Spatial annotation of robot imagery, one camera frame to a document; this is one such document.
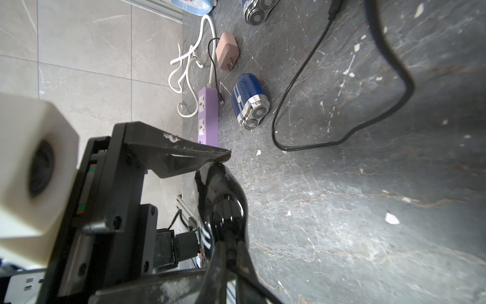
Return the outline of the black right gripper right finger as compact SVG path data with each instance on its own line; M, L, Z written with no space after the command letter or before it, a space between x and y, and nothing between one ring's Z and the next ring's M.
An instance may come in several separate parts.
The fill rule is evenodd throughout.
M246 244L237 244L236 303L282 303L259 282Z

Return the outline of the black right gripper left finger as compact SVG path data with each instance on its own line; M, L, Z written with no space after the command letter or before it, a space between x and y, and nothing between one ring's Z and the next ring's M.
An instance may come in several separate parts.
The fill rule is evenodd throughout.
M227 255L225 243L220 241L215 246L196 303L226 303L226 301Z

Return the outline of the purple power strip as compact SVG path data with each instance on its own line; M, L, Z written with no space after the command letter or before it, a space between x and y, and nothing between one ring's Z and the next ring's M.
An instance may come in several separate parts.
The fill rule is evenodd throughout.
M198 142L218 147L218 92L213 87L204 87L198 93L197 131Z

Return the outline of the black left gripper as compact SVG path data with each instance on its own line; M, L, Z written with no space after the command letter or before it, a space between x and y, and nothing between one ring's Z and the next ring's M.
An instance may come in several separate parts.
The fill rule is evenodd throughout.
M38 303L175 303L203 284L203 270L160 272L177 262L175 235L140 202L146 171L165 179L226 162L227 149L194 143L142 122L91 138L68 200Z

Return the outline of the pink USB charger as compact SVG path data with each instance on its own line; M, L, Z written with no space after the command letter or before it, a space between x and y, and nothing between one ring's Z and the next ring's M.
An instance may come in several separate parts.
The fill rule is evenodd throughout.
M231 71L240 55L236 38L224 32L216 46L216 57L221 70Z

